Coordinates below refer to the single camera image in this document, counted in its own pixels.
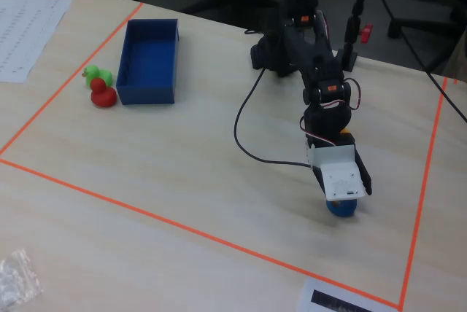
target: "toy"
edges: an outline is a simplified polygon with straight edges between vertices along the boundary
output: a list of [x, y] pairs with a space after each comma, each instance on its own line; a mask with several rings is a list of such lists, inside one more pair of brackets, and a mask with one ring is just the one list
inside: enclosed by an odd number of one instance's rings
[[101, 108], [108, 108], [117, 103], [117, 92], [112, 87], [107, 87], [106, 82], [97, 77], [90, 82], [93, 91], [90, 95], [92, 102]]
[[90, 82], [97, 77], [102, 78], [107, 87], [112, 86], [112, 73], [110, 70], [99, 69], [98, 66], [86, 66], [81, 76], [86, 78], [88, 87], [90, 87]]

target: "orange tape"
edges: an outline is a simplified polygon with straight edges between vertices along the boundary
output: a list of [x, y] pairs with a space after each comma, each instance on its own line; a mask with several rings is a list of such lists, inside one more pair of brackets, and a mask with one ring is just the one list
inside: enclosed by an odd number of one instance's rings
[[152, 212], [143, 210], [141, 208], [137, 208], [136, 206], [132, 206], [132, 205], [124, 203], [122, 201], [106, 197], [104, 195], [98, 194], [96, 192], [92, 192], [90, 190], [86, 190], [84, 188], [75, 186], [75, 185], [70, 184], [68, 182], [61, 181], [60, 179], [56, 179], [55, 177], [48, 176], [48, 175], [46, 175], [46, 174], [44, 174], [42, 172], [38, 172], [38, 171], [32, 170], [30, 168], [27, 168], [25, 166], [21, 166], [21, 165], [12, 163], [11, 161], [8, 161], [8, 160], [5, 160], [5, 159], [0, 159], [0, 163], [3, 163], [5, 165], [12, 166], [13, 168], [17, 168], [19, 170], [31, 173], [31, 174], [33, 174], [35, 176], [42, 177], [43, 179], [47, 179], [47, 180], [52, 181], [52, 182], [54, 182], [56, 184], [61, 184], [62, 186], [65, 186], [65, 187], [71, 188], [72, 190], [76, 190], [78, 192], [90, 195], [91, 197], [98, 198], [100, 200], [106, 201], [106, 202], [114, 204], [116, 206], [120, 206], [122, 208], [126, 208], [128, 210], [137, 212], [138, 214], [145, 215], [145, 216], [151, 217], [153, 219], [157, 219], [158, 221], [164, 222], [164, 223], [166, 223], [168, 225], [172, 225], [172, 226], [177, 227], [177, 228], [179, 228], [181, 230], [186, 230], [186, 231], [188, 231], [190, 233], [199, 235], [199, 236], [201, 236], [203, 238], [209, 239], [211, 241], [215, 241], [216, 243], [222, 244], [224, 246], [228, 246], [229, 248], [232, 248], [232, 249], [244, 252], [245, 254], [249, 254], [251, 256], [257, 257], [258, 259], [268, 261], [268, 262], [273, 263], [275, 265], [278, 265], [278, 266], [287, 268], [289, 270], [293, 270], [295, 272], [304, 274], [305, 276], [308, 276], [308, 277], [312, 277], [312, 278], [319, 279], [321, 281], [325, 281], [326, 283], [333, 284], [333, 285], [338, 286], [338, 287], [340, 287], [342, 289], [346, 289], [346, 290], [348, 290], [350, 292], [354, 292], [355, 294], [362, 295], [364, 297], [367, 297], [368, 299], [377, 301], [378, 303], [382, 303], [383, 305], [387, 305], [387, 306], [390, 306], [392, 308], [397, 308], [398, 307], [397, 304], [392, 303], [392, 302], [387, 301], [387, 300], [384, 300], [381, 297], [377, 297], [375, 295], [369, 294], [368, 292], [364, 292], [362, 290], [353, 288], [353, 287], [348, 286], [346, 284], [339, 283], [338, 281], [334, 281], [333, 279], [326, 278], [324, 276], [320, 276], [320, 275], [315, 274], [313, 272], [310, 272], [308, 270], [304, 270], [303, 268], [299, 268], [299, 267], [290, 265], [290, 264], [288, 264], [286, 262], [276, 260], [276, 259], [274, 259], [272, 257], [266, 256], [264, 254], [260, 254], [259, 252], [244, 248], [243, 246], [237, 245], [235, 243], [231, 243], [231, 242], [226, 241], [226, 240], [224, 240], [222, 238], [218, 238], [218, 237], [215, 237], [215, 236], [210, 235], [208, 233], [205, 233], [203, 231], [197, 230], [196, 228], [189, 227], [189, 226], [184, 225], [182, 223], [173, 221], [171, 219], [167, 219], [166, 217], [162, 217], [162, 216], [159, 216], [157, 214], [153, 214]]
[[[447, 77], [443, 81], [443, 90], [446, 90]], [[422, 219], [423, 203], [425, 202], [426, 187], [428, 177], [430, 175], [431, 159], [433, 157], [433, 149], [435, 147], [436, 133], [438, 132], [439, 117], [441, 116], [441, 108], [443, 107], [444, 96], [439, 95], [438, 109], [436, 110], [435, 121], [433, 123], [433, 130], [431, 131], [430, 145], [428, 147], [428, 154], [426, 156], [425, 171], [423, 173], [422, 189], [420, 190], [420, 199], [418, 201], [417, 216], [415, 217], [414, 232], [412, 234], [412, 242], [410, 243], [409, 258], [407, 260], [406, 271], [404, 274], [404, 282], [402, 283], [401, 298], [399, 299], [398, 310], [404, 309], [406, 300], [407, 288], [409, 285], [410, 273], [412, 271], [412, 264], [414, 262], [415, 246], [417, 245], [417, 236], [420, 229], [420, 220]]]
[[104, 47], [107, 42], [110, 41], [110, 39], [112, 37], [114, 37], [114, 35], [139, 11], [139, 9], [142, 7], [143, 3], [139, 3], [139, 5], [133, 10], [132, 13], [130, 13], [130, 15], [125, 18], [125, 20], [120, 23], [120, 25], [115, 28], [115, 30], [109, 35], [109, 37], [107, 37], [104, 42], [102, 42], [99, 47], [97, 47], [94, 52], [91, 53], [91, 55], [88, 57], [88, 59], [86, 59], [86, 61], [84, 61], [83, 64], [80, 65], [80, 67], [59, 87], [59, 89], [52, 95], [52, 97], [50, 97], [49, 99], [47, 99], [47, 101], [44, 103], [43, 106], [41, 106], [39, 108], [39, 110], [26, 122], [26, 124], [23, 125], [22, 128], [20, 128], [20, 130], [7, 142], [7, 144], [4, 145], [4, 147], [2, 149], [0, 149], [0, 155], [2, 155], [17, 139], [18, 137], [21, 135], [21, 133], [24, 132], [24, 130], [26, 128], [28, 128], [28, 126], [44, 111], [45, 108], [47, 108], [47, 106], [52, 103], [52, 101], [57, 97], [57, 95], [73, 80], [73, 78], [80, 72], [82, 71], [82, 69], [85, 67], [86, 64], [89, 63], [89, 61], [91, 59], [93, 59], [93, 57], [97, 54], [97, 52], [99, 52], [102, 47]]
[[[142, 5], [143, 5], [143, 3], [140, 3], [133, 10], [133, 12], [127, 18], [125, 18], [125, 20], [99, 45], [99, 47], [97, 47], [97, 49], [88, 57], [88, 59], [86, 59], [86, 61], [83, 64], [81, 64], [81, 66], [70, 76], [70, 78], [68, 78], [59, 87], [59, 89], [44, 103], [43, 106], [41, 106], [41, 108], [28, 120], [28, 122], [8, 141], [7, 144], [5, 144], [5, 146], [0, 150], [0, 155], [2, 155], [16, 141], [16, 139], [18, 139], [18, 137], [21, 135], [21, 133], [23, 133], [24, 130], [44, 111], [44, 109], [73, 80], [73, 78], [84, 68], [84, 66], [141, 9]], [[446, 86], [447, 86], [447, 77], [445, 77], [444, 81], [443, 81], [443, 87], [442, 87], [443, 90], [446, 89]], [[378, 303], [381, 303], [383, 305], [387, 305], [387, 306], [389, 306], [391, 308], [396, 308], [397, 310], [402, 311], [404, 309], [404, 303], [405, 303], [405, 299], [406, 299], [407, 288], [408, 288], [408, 284], [409, 284], [410, 274], [411, 274], [411, 271], [412, 271], [412, 264], [413, 264], [413, 260], [414, 260], [415, 247], [417, 245], [417, 236], [418, 236], [418, 232], [419, 232], [419, 229], [420, 229], [420, 220], [422, 218], [422, 210], [423, 210], [423, 204], [425, 202], [426, 187], [427, 187], [428, 177], [429, 177], [429, 173], [430, 173], [431, 160], [432, 160], [432, 157], [433, 157], [433, 149], [434, 149], [434, 145], [435, 145], [436, 133], [437, 133], [437, 130], [438, 130], [439, 118], [440, 118], [440, 115], [441, 115], [441, 108], [442, 108], [443, 100], [444, 100], [443, 95], [440, 95], [439, 96], [439, 101], [438, 101], [438, 108], [436, 110], [436, 116], [435, 116], [435, 120], [434, 120], [434, 123], [433, 123], [433, 130], [431, 132], [430, 145], [428, 147], [428, 154], [427, 154], [427, 158], [426, 158], [425, 171], [424, 171], [424, 174], [423, 174], [422, 188], [420, 190], [420, 199], [419, 199], [419, 203], [418, 203], [418, 207], [417, 207], [417, 216], [415, 217], [414, 232], [412, 234], [412, 241], [411, 241], [410, 250], [409, 250], [409, 258], [408, 258], [407, 264], [406, 264], [406, 270], [405, 270], [405, 274], [404, 274], [404, 282], [402, 284], [401, 297], [400, 297], [400, 300], [399, 300], [399, 304], [392, 303], [390, 301], [382, 299], [381, 297], [377, 297], [375, 295], [369, 294], [368, 292], [364, 292], [362, 290], [353, 288], [353, 287], [348, 286], [346, 284], [339, 283], [338, 281], [334, 281], [333, 279], [317, 275], [317, 274], [315, 274], [313, 272], [310, 272], [308, 270], [304, 270], [303, 268], [299, 268], [299, 267], [296, 267], [294, 265], [290, 265], [290, 264], [288, 264], [286, 262], [276, 260], [276, 259], [274, 259], [272, 257], [269, 257], [269, 256], [266, 256], [264, 254], [260, 254], [260, 253], [258, 253], [256, 251], [244, 248], [243, 246], [237, 245], [235, 243], [231, 243], [231, 242], [226, 241], [226, 240], [224, 240], [222, 238], [218, 238], [218, 237], [215, 237], [215, 236], [210, 235], [208, 233], [202, 232], [200, 230], [197, 230], [196, 228], [189, 227], [189, 226], [181, 224], [179, 222], [175, 222], [175, 221], [173, 221], [171, 219], [167, 219], [166, 217], [162, 217], [162, 216], [159, 216], [157, 214], [153, 214], [153, 213], [151, 213], [149, 211], [143, 210], [141, 208], [137, 208], [136, 206], [132, 206], [130, 204], [121, 202], [119, 200], [108, 198], [108, 197], [106, 197], [104, 195], [100, 195], [100, 194], [92, 192], [90, 190], [86, 190], [85, 188], [75, 186], [75, 185], [70, 184], [68, 182], [61, 181], [59, 179], [56, 179], [56, 178], [48, 176], [48, 175], [46, 175], [44, 173], [32, 170], [32, 169], [27, 168], [25, 166], [15, 164], [15, 163], [12, 163], [12, 162], [10, 162], [8, 160], [4, 160], [4, 159], [0, 159], [0, 163], [3, 163], [5, 165], [12, 166], [13, 168], [16, 168], [16, 169], [31, 173], [31, 174], [33, 174], [35, 176], [42, 177], [43, 179], [47, 179], [47, 180], [49, 180], [51, 182], [54, 182], [56, 184], [61, 184], [62, 186], [71, 188], [73, 190], [76, 190], [78, 192], [82, 192], [84, 194], [90, 195], [90, 196], [98, 198], [98, 199], [104, 200], [104, 201], [106, 201], [108, 203], [112, 203], [112, 204], [114, 204], [116, 206], [120, 206], [120, 207], [126, 208], [128, 210], [134, 211], [136, 213], [151, 217], [153, 219], [157, 219], [158, 221], [164, 222], [164, 223], [172, 225], [174, 227], [178, 227], [179, 229], [186, 230], [186, 231], [188, 231], [190, 233], [200, 235], [201, 237], [204, 237], [204, 238], [209, 239], [211, 241], [215, 241], [215, 242], [217, 242], [219, 244], [222, 244], [224, 246], [228, 246], [228, 247], [230, 247], [232, 249], [242, 251], [245, 254], [252, 255], [252, 256], [257, 257], [259, 259], [268, 261], [268, 262], [270, 262], [272, 264], [287, 268], [289, 270], [293, 270], [293, 271], [295, 271], [297, 273], [304, 274], [305, 276], [309, 276], [309, 277], [316, 278], [316, 279], [319, 279], [321, 281], [324, 281], [326, 283], [333, 284], [334, 286], [338, 286], [338, 287], [340, 287], [342, 289], [346, 289], [346, 290], [348, 290], [350, 292], [354, 292], [355, 294], [359, 294], [361, 296], [367, 297], [368, 299], [377, 301]]]

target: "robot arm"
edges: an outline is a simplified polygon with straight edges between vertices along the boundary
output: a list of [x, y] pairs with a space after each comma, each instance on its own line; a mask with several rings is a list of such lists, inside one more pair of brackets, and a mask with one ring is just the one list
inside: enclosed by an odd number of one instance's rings
[[[370, 195], [371, 178], [352, 134], [345, 132], [352, 117], [351, 87], [332, 53], [324, 14], [316, 7], [317, 0], [285, 0], [267, 20], [251, 56], [253, 68], [266, 67], [280, 77], [300, 71], [309, 163], [326, 199], [337, 203], [363, 197], [363, 188]], [[305, 28], [314, 29], [314, 43], [304, 40]]]

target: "blue tray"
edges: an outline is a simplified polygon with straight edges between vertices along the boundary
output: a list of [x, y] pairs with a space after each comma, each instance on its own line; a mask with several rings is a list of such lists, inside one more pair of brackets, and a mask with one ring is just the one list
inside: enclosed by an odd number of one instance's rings
[[175, 102], [178, 41], [177, 19], [128, 22], [117, 76], [122, 104]]

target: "plastic bag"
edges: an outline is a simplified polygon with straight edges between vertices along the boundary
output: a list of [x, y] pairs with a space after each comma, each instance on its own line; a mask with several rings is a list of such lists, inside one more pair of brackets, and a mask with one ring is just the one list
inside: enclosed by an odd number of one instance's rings
[[0, 311], [26, 303], [42, 292], [24, 249], [0, 262]]

